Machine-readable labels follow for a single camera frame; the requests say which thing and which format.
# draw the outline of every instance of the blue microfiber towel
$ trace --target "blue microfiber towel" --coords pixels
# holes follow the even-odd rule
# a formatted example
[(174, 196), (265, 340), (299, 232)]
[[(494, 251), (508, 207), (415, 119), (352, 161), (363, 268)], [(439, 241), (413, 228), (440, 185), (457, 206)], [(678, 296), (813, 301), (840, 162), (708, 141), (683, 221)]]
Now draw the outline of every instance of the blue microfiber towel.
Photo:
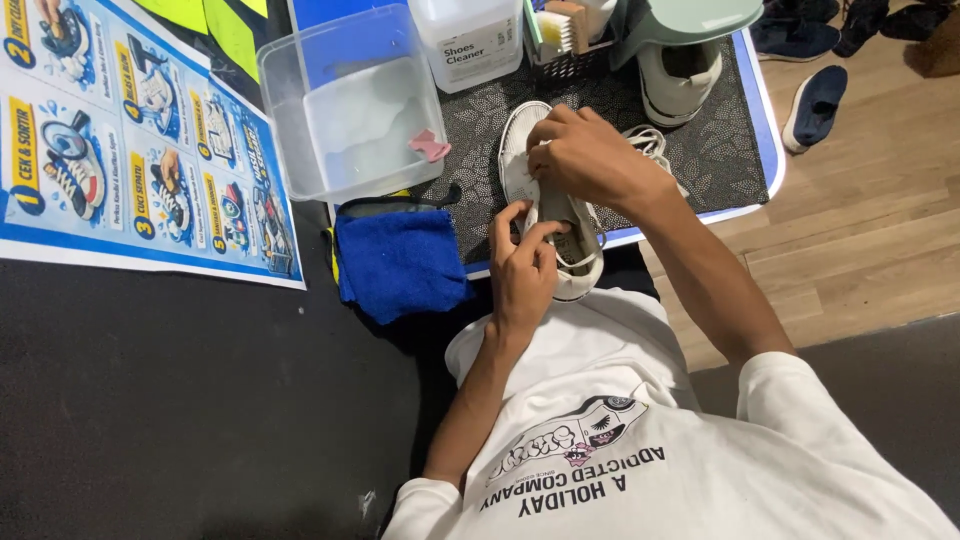
[(340, 216), (336, 244), (340, 299), (379, 325), (473, 297), (446, 210)]

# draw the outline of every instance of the white sneaker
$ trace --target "white sneaker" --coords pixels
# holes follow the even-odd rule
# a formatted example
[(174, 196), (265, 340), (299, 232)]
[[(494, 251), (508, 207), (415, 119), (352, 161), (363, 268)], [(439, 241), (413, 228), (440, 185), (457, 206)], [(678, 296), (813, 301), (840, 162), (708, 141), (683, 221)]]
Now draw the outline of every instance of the white sneaker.
[[(638, 152), (642, 152), (644, 156), (653, 160), (660, 168), (669, 173), (670, 176), (673, 176), (673, 170), (670, 168), (670, 160), (663, 155), (666, 151), (666, 137), (663, 136), (660, 130), (653, 126), (643, 124), (623, 132), (623, 136), (627, 139), (627, 142), (634, 145), (634, 148), (636, 148)], [(680, 194), (683, 195), (684, 198), (690, 196), (690, 192), (680, 185), (679, 182), (677, 182), (677, 189), (680, 190)]]
[(648, 42), (636, 59), (647, 117), (668, 128), (696, 116), (723, 69), (716, 40), (680, 47)]
[(603, 273), (603, 242), (597, 239), (599, 221), (593, 205), (570, 197), (548, 185), (541, 186), (527, 169), (527, 136), (534, 125), (550, 113), (540, 101), (524, 103), (514, 110), (500, 140), (500, 182), (507, 204), (521, 199), (534, 202), (520, 228), (524, 236), (539, 221), (566, 221), (568, 233), (554, 233), (548, 242), (557, 249), (557, 273), (560, 279), (554, 300), (575, 302), (591, 291)]

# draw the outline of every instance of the shoe cleaner jug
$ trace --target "shoe cleaner jug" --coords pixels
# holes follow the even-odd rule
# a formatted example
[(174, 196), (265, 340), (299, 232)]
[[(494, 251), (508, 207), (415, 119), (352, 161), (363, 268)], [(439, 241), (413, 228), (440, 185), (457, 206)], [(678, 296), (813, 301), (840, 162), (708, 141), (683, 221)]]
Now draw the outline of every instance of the shoe cleaner jug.
[(523, 0), (409, 0), (437, 86), (447, 93), (516, 71)]

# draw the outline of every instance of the wooden floor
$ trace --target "wooden floor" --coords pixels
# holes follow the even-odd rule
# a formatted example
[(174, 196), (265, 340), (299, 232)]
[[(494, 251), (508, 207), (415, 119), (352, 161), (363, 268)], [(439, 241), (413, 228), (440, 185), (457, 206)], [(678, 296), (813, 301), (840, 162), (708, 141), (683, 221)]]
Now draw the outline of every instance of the wooden floor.
[[(776, 197), (710, 226), (797, 347), (960, 310), (960, 75), (921, 78), (903, 64), (906, 45), (877, 36), (847, 60), (761, 64), (781, 127), (803, 79), (834, 63), (850, 74), (830, 136), (788, 155)], [(640, 250), (689, 369), (725, 363), (649, 244)]]

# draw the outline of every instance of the product label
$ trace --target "product label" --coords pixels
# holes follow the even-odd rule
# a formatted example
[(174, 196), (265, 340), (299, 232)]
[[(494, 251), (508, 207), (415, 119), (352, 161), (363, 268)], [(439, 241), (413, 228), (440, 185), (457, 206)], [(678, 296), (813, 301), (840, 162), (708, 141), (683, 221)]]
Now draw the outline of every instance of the product label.
[(437, 44), (451, 83), (503, 67), (516, 54), (516, 29), (512, 18), (445, 39)]

